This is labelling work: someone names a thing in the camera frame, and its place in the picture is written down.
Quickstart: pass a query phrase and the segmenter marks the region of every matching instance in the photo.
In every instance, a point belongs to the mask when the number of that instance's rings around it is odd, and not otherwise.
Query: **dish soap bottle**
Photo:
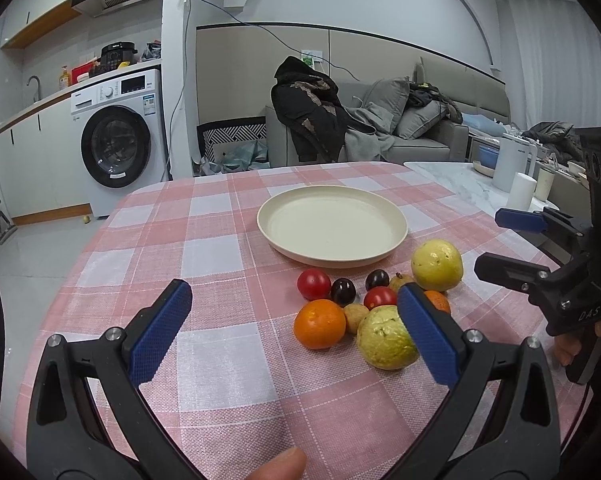
[[[63,66],[62,74],[60,74],[60,89],[65,90],[65,88],[69,87],[69,83],[71,81],[71,75],[67,72],[67,65]]]

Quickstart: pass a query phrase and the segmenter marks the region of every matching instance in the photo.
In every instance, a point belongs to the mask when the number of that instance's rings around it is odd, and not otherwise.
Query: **blue container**
[[[497,168],[498,152],[497,150],[492,150],[487,146],[481,145],[479,146],[479,160],[482,166],[490,170],[495,170]]]

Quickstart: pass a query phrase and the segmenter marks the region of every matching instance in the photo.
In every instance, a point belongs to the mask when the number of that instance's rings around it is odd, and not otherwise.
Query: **red cherry tomato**
[[[296,282],[298,291],[308,301],[326,300],[332,290],[329,276],[322,270],[308,269],[303,272]]]
[[[395,305],[397,301],[396,293],[389,286],[376,286],[367,293],[363,304],[371,310],[377,306]]]

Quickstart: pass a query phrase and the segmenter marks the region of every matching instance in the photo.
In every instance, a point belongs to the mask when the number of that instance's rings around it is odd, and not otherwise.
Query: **white cup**
[[[516,173],[506,208],[529,211],[535,189],[536,181],[531,176],[524,173]]]
[[[547,202],[552,184],[554,184],[554,174],[547,170],[540,170],[534,196],[541,202]]]

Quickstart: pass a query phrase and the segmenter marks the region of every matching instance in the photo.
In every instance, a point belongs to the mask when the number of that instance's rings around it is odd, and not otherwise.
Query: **electric kettle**
[[[538,156],[538,145],[532,140],[510,134],[504,134],[499,140],[500,151],[498,152],[493,184],[498,189],[509,193],[512,190],[516,173],[527,173],[533,178]],[[530,154],[532,155],[530,169],[525,171],[527,169],[527,158]]]

